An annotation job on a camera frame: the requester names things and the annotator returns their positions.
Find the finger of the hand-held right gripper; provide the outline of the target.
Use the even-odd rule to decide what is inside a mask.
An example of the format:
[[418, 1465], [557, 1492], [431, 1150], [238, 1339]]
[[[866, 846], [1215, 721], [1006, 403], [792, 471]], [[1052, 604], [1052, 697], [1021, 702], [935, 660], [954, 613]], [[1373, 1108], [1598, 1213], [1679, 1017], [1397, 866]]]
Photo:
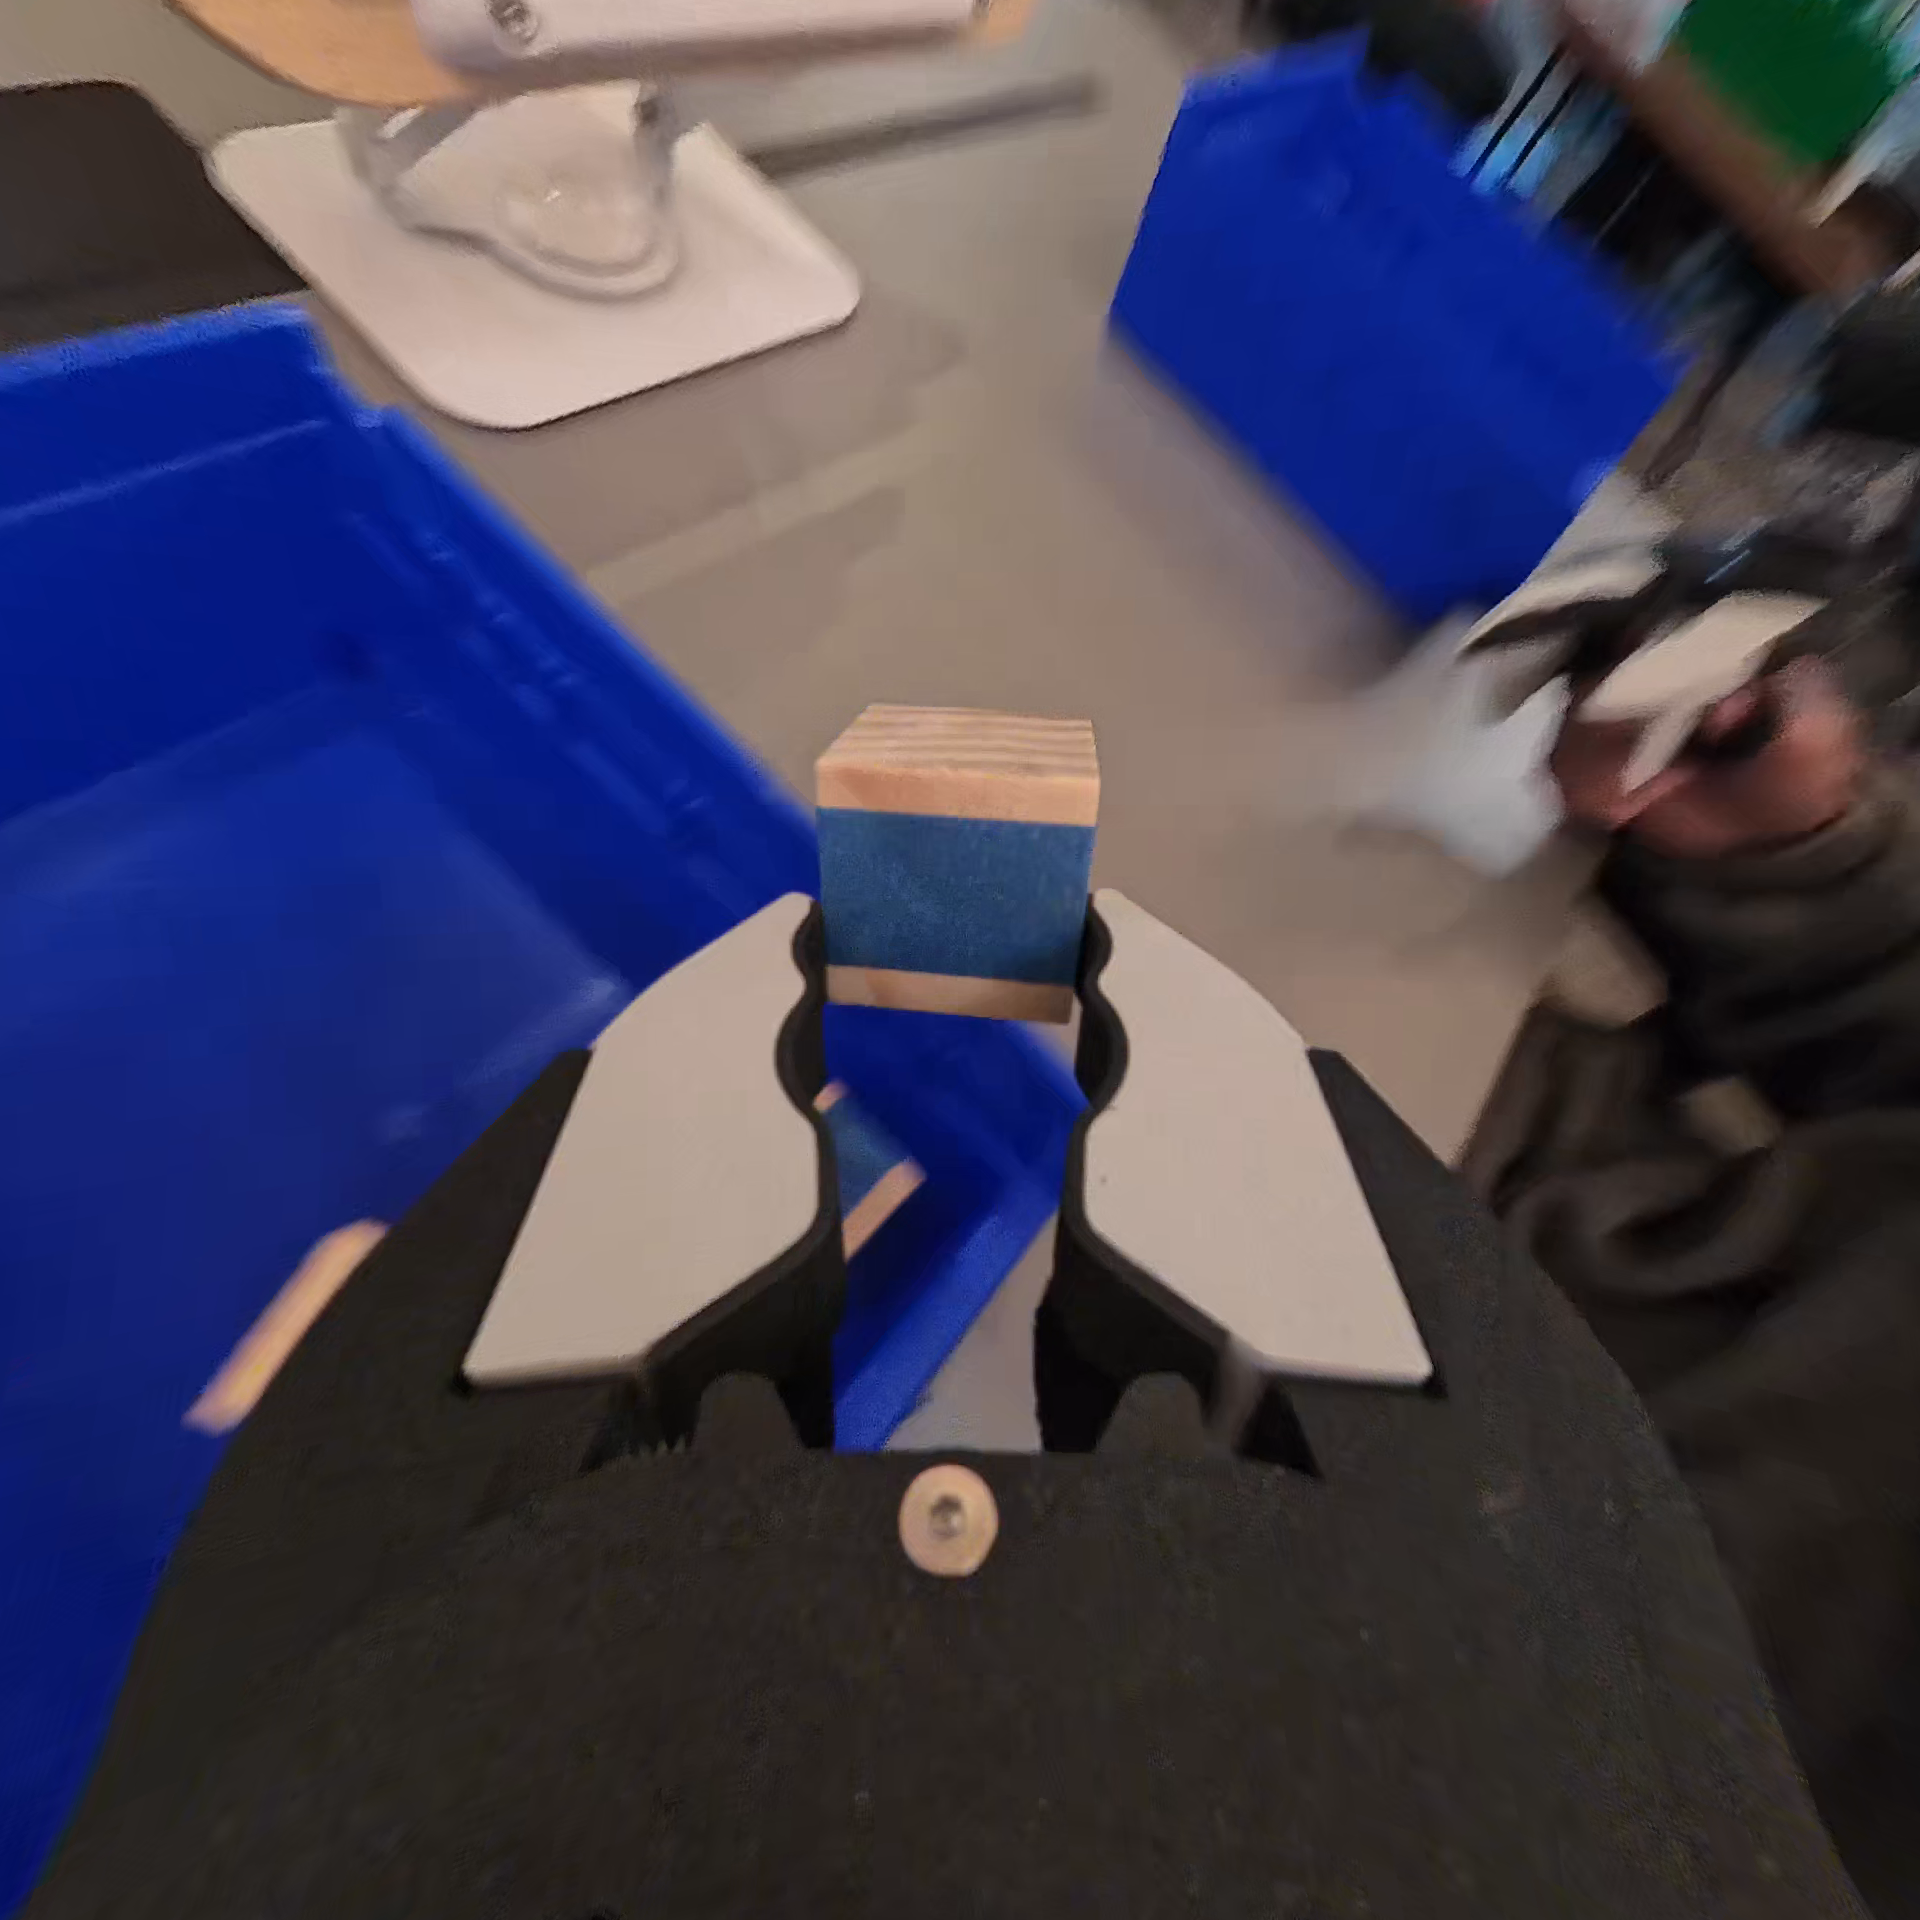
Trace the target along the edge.
[[1591, 721], [1633, 728], [1621, 788], [1633, 795], [1656, 782], [1699, 721], [1766, 676], [1826, 607], [1826, 600], [1800, 593], [1735, 590], [1666, 620], [1606, 668], [1576, 709]]
[[1529, 579], [1461, 636], [1481, 706], [1523, 706], [1570, 673], [1596, 612], [1640, 593], [1661, 564], [1672, 510], [1635, 487], [1600, 487]]

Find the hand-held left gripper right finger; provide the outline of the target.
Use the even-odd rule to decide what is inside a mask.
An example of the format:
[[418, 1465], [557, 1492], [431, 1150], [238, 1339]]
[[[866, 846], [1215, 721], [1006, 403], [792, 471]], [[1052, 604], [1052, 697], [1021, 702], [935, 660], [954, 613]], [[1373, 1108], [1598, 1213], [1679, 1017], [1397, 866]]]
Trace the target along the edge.
[[1075, 993], [1083, 1113], [1034, 1316], [1043, 1451], [1094, 1451], [1155, 1377], [1242, 1460], [1313, 1456], [1299, 1386], [1428, 1398], [1428, 1342], [1296, 1026], [1114, 888], [1088, 897]]

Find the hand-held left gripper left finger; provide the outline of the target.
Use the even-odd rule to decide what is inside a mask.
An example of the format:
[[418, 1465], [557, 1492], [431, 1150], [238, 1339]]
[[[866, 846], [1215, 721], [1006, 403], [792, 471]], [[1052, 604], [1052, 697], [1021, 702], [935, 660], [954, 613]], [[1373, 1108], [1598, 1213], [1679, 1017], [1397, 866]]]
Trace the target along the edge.
[[651, 1445], [765, 1380], [836, 1445], [847, 1300], [819, 902], [785, 894], [664, 973], [590, 1045], [462, 1357], [473, 1389], [615, 1383]]

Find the blue plastic bin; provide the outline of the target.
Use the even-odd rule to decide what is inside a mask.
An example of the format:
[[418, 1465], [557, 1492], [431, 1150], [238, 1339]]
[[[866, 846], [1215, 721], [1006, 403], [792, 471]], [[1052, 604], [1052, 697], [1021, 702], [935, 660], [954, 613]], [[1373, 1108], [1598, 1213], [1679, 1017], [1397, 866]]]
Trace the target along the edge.
[[188, 1405], [710, 939], [794, 803], [292, 306], [5, 356], [5, 1913], [232, 1442]]
[[1112, 333], [1412, 625], [1517, 590], [1682, 380], [1358, 33], [1187, 83]]

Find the grey desk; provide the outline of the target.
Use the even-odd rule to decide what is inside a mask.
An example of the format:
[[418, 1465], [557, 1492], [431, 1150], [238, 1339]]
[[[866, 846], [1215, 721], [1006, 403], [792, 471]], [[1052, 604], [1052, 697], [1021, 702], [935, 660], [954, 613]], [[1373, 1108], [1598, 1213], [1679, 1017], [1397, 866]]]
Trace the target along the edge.
[[[1187, 76], [1133, 7], [1052, 19], [1110, 58], [1094, 115], [776, 187], [859, 281], [815, 339], [492, 432], [393, 405], [344, 318], [230, 308], [295, 308], [349, 395], [526, 531], [812, 846], [817, 755], [872, 702], [1088, 718], [1090, 888], [1218, 957], [1463, 1165], [1585, 862], [1561, 840], [1499, 887], [1341, 870], [1341, 764], [1377, 759], [1408, 636], [1107, 328]], [[565, 1102], [610, 1020], [533, 1086]], [[533, 1086], [379, 1217], [392, 1260], [428, 1213], [513, 1238], [554, 1136]]]

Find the person's right hand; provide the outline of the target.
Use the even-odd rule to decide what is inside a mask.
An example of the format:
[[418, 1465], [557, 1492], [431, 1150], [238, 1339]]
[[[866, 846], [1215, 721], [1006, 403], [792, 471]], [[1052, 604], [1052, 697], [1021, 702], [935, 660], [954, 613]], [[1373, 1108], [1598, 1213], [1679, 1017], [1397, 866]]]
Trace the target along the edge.
[[1787, 846], [1836, 825], [1870, 768], [1859, 713], [1826, 661], [1794, 660], [1741, 688], [1699, 724], [1705, 737], [1762, 728], [1745, 756], [1683, 755], [1630, 788], [1635, 734], [1570, 718], [1547, 772], [1573, 829], [1623, 836], [1673, 858], [1722, 858]]

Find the wooden table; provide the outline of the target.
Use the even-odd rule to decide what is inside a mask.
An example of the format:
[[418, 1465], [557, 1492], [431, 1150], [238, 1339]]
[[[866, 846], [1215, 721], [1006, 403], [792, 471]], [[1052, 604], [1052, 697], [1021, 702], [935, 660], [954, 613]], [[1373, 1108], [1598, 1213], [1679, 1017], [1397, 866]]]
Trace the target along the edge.
[[1895, 273], [1883, 226], [1859, 211], [1820, 211], [1826, 182], [1753, 132], [1683, 56], [1640, 59], [1640, 27], [1617, 5], [1547, 2], [1542, 13], [1580, 73], [1612, 94], [1782, 291], [1844, 304]]

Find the green box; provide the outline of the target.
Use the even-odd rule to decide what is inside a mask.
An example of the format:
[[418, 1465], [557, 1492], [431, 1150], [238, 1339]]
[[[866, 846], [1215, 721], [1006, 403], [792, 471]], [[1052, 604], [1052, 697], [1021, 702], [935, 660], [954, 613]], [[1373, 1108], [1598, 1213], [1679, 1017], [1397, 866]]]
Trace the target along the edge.
[[1830, 169], [1916, 78], [1917, 2], [1689, 2], [1670, 47], [1790, 163]]

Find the person's body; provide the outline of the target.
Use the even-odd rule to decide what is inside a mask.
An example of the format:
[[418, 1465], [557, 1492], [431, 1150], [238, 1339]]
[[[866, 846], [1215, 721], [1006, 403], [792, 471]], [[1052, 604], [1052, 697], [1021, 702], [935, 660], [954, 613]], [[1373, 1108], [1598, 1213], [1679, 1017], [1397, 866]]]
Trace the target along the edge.
[[1647, 1407], [1873, 1915], [1916, 1915], [1916, 1022], [1732, 1069], [1693, 1116], [1659, 1020], [1523, 1022], [1465, 1174]]

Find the wooden board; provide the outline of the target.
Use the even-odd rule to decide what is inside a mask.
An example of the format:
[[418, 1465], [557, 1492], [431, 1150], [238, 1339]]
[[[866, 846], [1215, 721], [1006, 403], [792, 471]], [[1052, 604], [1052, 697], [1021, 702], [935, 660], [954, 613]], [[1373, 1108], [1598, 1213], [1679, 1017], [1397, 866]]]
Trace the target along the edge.
[[1032, 2], [179, 2], [265, 76], [409, 109], [1010, 44]]

